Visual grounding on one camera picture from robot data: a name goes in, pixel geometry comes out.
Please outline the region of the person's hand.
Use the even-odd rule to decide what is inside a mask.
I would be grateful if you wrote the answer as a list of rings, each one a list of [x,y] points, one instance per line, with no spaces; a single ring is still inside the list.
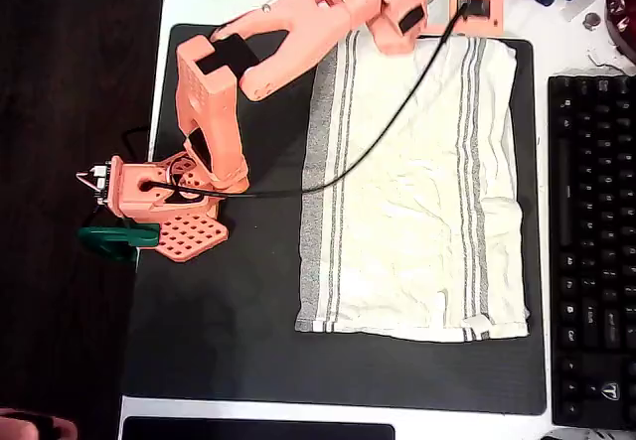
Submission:
[[[1,440],[77,440],[76,425],[64,418],[1,408]]]

